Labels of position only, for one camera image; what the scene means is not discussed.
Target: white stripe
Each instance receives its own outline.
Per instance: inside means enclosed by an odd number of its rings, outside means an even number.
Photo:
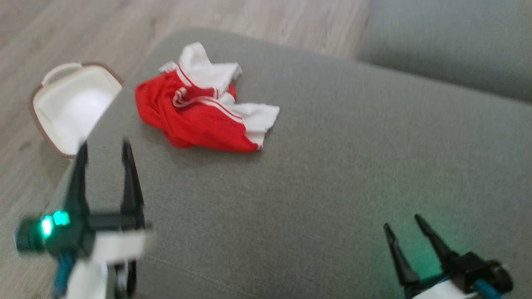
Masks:
[[[187,89],[185,87],[180,87],[176,90],[176,93],[173,96],[172,104],[175,107],[179,107],[179,104],[185,104],[183,97],[187,95]]]
[[[220,107],[222,107],[223,109],[225,109],[225,111],[229,114],[231,114],[233,117],[236,117],[236,118],[239,118],[239,119],[242,119],[242,116],[239,114],[239,113],[233,113],[233,111],[231,111],[231,109],[228,109],[223,103],[221,103],[219,100],[215,99],[215,98],[212,98],[212,97],[208,97],[208,96],[200,96],[200,97],[197,97],[198,99],[206,99],[206,100],[210,100],[210,101],[214,101],[215,103],[217,103],[218,105],[220,105]]]
[[[175,101],[172,101],[172,104],[177,107],[177,108],[183,108],[183,107],[186,107],[194,102],[197,102],[197,101],[194,101],[194,100],[191,100],[191,101],[188,101],[188,102],[182,102],[180,101],[177,96],[174,97],[176,100]]]
[[[180,68],[177,68],[176,69],[176,73],[177,73],[177,76],[179,77],[179,79],[181,79],[181,81],[188,87],[192,86],[192,83],[190,83],[190,81],[188,81],[187,78],[185,78],[185,76],[183,75],[183,73],[181,72],[181,69]]]
[[[217,108],[218,110],[220,110],[221,112],[223,112],[227,117],[229,117],[230,119],[238,122],[238,123],[243,123],[242,122],[242,119],[240,118],[236,118],[234,117],[233,115],[229,114],[229,112],[227,112],[224,108],[220,107],[220,104],[217,104],[213,101],[208,101],[208,100],[201,100],[200,102],[202,102],[203,104],[207,105],[207,106],[212,106],[212,107],[215,107]]]

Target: gray fabric upholstery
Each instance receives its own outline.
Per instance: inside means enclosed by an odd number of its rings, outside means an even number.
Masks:
[[[241,64],[239,101],[281,107],[263,151],[174,148],[139,119],[134,88],[195,41],[213,62]],[[532,292],[531,119],[532,106],[496,96],[187,30],[149,56],[89,137],[87,196],[93,209],[118,209],[129,137],[158,233],[139,264],[152,299],[401,298],[384,222],[421,275],[438,271],[415,213],[456,250],[508,263],[509,298],[522,298]]]
[[[532,101],[532,2],[373,4],[360,60]]]

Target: red cloth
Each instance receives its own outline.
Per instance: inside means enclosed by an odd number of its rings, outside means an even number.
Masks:
[[[228,92],[236,99],[233,84]],[[255,152],[259,145],[246,137],[242,118],[224,108],[217,96],[214,88],[183,83],[177,71],[164,73],[135,89],[140,118],[163,130],[173,146]]]

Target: open box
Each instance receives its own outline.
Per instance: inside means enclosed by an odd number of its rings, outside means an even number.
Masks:
[[[52,80],[66,72],[70,73]],[[73,157],[122,85],[122,79],[105,64],[62,64],[46,74],[35,90],[31,115],[50,145]]]

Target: blue cable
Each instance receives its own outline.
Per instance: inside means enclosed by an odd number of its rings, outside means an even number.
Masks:
[[[67,252],[59,255],[54,280],[54,299],[61,298],[67,294],[68,280],[75,263],[76,256],[73,253]]]
[[[482,299],[501,299],[501,294],[483,279],[475,281],[473,287]]]
[[[441,283],[444,282],[444,281],[448,281],[449,279],[450,279],[449,276],[447,276],[447,277],[445,277],[444,279],[440,280],[440,281],[438,282],[438,284],[441,284]]]

